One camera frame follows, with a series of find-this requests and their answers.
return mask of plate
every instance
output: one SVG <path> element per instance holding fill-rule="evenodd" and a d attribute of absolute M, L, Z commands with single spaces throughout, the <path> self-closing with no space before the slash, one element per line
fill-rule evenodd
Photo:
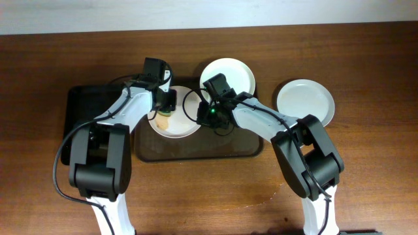
<path fill-rule="evenodd" d="M 281 114 L 297 118 L 311 114 L 323 126 L 328 125 L 335 113 L 331 93 L 321 84 L 307 79 L 294 80 L 284 85 L 276 104 Z"/>
<path fill-rule="evenodd" d="M 177 91 L 176 110 L 169 117 L 157 113 L 156 117 L 149 121 L 152 129 L 158 134 L 168 138 L 183 138 L 193 134 L 201 127 L 186 117 L 183 111 L 183 99 L 187 92 L 191 91 L 187 87 L 172 86 L 171 89 Z M 187 114 L 196 119 L 197 108 L 201 99 L 196 93 L 191 93 L 185 100 L 185 110 Z M 148 119 L 151 119 L 155 111 L 148 113 Z"/>
<path fill-rule="evenodd" d="M 225 75 L 229 86 L 234 88 L 236 94 L 245 91 L 254 95 L 255 78 L 253 73 L 246 64 L 231 58 L 217 59 L 204 68 L 200 80 L 201 88 L 204 88 L 203 82 L 219 73 Z M 208 102 L 210 101 L 207 92 L 202 91 L 202 95 Z"/>

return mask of wooden table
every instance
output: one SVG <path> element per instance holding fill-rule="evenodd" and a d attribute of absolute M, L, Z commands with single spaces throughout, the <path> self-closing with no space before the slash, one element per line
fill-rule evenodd
<path fill-rule="evenodd" d="M 198 77 L 232 57 L 253 71 L 272 107 L 286 80 L 329 89 L 326 127 L 346 165 L 336 194 L 341 230 L 415 234 L 418 224 L 418 22 L 124 31 L 0 37 L 0 233 L 98 234 L 93 210 L 61 198 L 52 163 L 67 92 L 140 72 L 144 58 Z M 58 170 L 72 195 L 68 167 Z M 127 191 L 139 234 L 300 231 L 299 197 L 269 143 L 254 159 L 142 163 Z"/>

